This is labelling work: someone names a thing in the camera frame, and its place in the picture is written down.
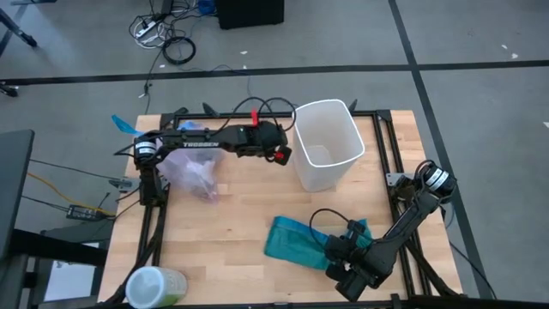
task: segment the plastic bag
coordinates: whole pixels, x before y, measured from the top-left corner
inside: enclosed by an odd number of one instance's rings
[[[186,121],[179,129],[200,130],[202,127]],[[223,159],[223,150],[218,148],[177,149],[172,151],[156,167],[170,182],[195,197],[211,203],[217,202],[215,164]]]

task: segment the plastic cup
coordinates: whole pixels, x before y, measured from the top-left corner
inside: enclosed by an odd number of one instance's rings
[[[135,309],[158,308],[178,302],[187,293],[187,279],[176,270],[145,266],[131,274],[126,297]]]
[[[345,103],[320,100],[296,108],[293,165],[309,192],[337,184],[365,152],[359,130]]]

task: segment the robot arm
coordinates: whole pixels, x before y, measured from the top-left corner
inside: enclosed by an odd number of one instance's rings
[[[156,139],[162,141],[161,146],[157,147]],[[228,125],[219,130],[152,130],[134,142],[134,163],[141,174],[141,205],[166,202],[156,165],[181,148],[222,148],[237,157],[264,157],[283,166],[292,153],[286,132],[269,121]]]
[[[441,203],[449,201],[455,185],[455,178],[430,162],[422,166],[414,179],[401,176],[393,186],[391,195],[408,207],[381,239],[373,239],[366,248],[358,247],[358,235],[365,231],[365,227],[352,220],[347,226],[355,232],[351,238],[330,235],[324,250],[332,264],[326,275],[338,281],[335,289],[346,299],[357,301],[366,287],[378,288],[392,273],[399,249],[409,245],[413,231],[429,214]],[[430,267],[426,261],[421,264]],[[432,278],[432,281],[433,284],[439,283],[435,285],[439,293],[456,294],[438,279]]]

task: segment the red trigger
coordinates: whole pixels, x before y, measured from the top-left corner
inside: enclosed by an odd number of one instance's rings
[[[259,120],[257,119],[257,111],[255,108],[251,109],[251,121],[254,126],[257,126],[257,124],[259,123]]]

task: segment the yellow cable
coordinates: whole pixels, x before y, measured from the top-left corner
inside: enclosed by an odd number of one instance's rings
[[[33,173],[27,173],[27,175],[30,176],[30,177],[32,177],[32,178],[34,178],[34,179],[36,179],[36,180],[38,180],[38,181],[43,182],[45,185],[49,186],[49,187],[50,187],[52,190],[54,190],[60,197],[62,197],[64,200],[66,200],[66,201],[69,202],[69,203],[72,203],[72,204],[74,204],[74,205],[78,205],[78,206],[83,207],[83,208],[85,208],[85,209],[96,210],[96,211],[99,211],[99,212],[101,212],[101,213],[103,213],[103,214],[105,214],[105,215],[116,215],[116,214],[114,214],[114,213],[112,213],[112,212],[110,212],[110,211],[106,211],[106,210],[104,210],[104,209],[99,209],[99,208],[97,208],[97,207],[88,206],[88,205],[86,205],[86,204],[77,202],[77,201],[75,201],[75,200],[73,200],[73,199],[71,199],[71,198],[65,196],[65,195],[64,195],[63,193],[61,193],[61,192],[56,188],[56,186],[53,185],[51,182],[49,182],[49,181],[47,181],[47,180],[45,180],[45,179],[43,179],[43,178],[41,178],[41,177],[39,177],[39,176],[36,176],[36,175],[34,175]]]

